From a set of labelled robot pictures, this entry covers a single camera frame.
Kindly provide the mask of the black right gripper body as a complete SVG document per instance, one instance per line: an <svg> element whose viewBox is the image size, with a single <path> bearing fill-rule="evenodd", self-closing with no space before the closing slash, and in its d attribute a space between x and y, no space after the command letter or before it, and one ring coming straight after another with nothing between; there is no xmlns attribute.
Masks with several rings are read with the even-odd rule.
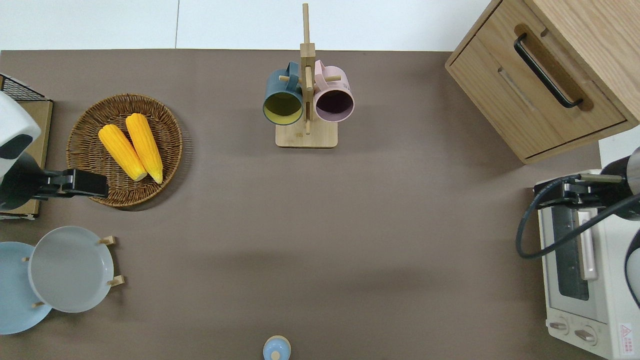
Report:
<svg viewBox="0 0 640 360"><path fill-rule="evenodd" d="M622 182L614 183L601 191L601 202L605 209L608 209L620 201L632 196L632 192L626 180L627 164L630 157L630 155L627 155L626 157L610 162L610 164L602 168L601 174L603 175L622 177Z"/></svg>

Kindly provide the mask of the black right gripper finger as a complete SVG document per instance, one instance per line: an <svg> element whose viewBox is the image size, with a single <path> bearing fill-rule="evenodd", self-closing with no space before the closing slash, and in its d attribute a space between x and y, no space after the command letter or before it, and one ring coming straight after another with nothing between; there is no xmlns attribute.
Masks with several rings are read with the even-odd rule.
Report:
<svg viewBox="0 0 640 360"><path fill-rule="evenodd" d="M535 208L553 207L568 201L567 180L549 180L534 185Z"/></svg>
<svg viewBox="0 0 640 360"><path fill-rule="evenodd" d="M590 181L570 181L565 184L565 198L574 206L599 206L597 187Z"/></svg>

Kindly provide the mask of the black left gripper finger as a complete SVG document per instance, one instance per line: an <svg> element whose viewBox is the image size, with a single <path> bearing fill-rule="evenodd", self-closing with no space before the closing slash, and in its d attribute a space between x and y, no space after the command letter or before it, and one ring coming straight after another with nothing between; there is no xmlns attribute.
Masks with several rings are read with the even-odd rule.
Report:
<svg viewBox="0 0 640 360"><path fill-rule="evenodd" d="M67 183L67 175L64 170L43 170L38 189L38 200L47 201L52 198L68 198L68 194L62 191L62 186Z"/></svg>
<svg viewBox="0 0 640 360"><path fill-rule="evenodd" d="M109 196L105 175L80 169L62 171L62 193L69 196L87 196L106 199Z"/></svg>

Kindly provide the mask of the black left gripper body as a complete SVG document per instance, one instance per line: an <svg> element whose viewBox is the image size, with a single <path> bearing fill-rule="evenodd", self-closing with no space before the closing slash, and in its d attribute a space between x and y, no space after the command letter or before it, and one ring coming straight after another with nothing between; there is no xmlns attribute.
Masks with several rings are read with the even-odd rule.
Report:
<svg viewBox="0 0 640 360"><path fill-rule="evenodd" d="M10 211L34 198L43 185L43 171L29 153L22 153L2 177L0 209Z"/></svg>

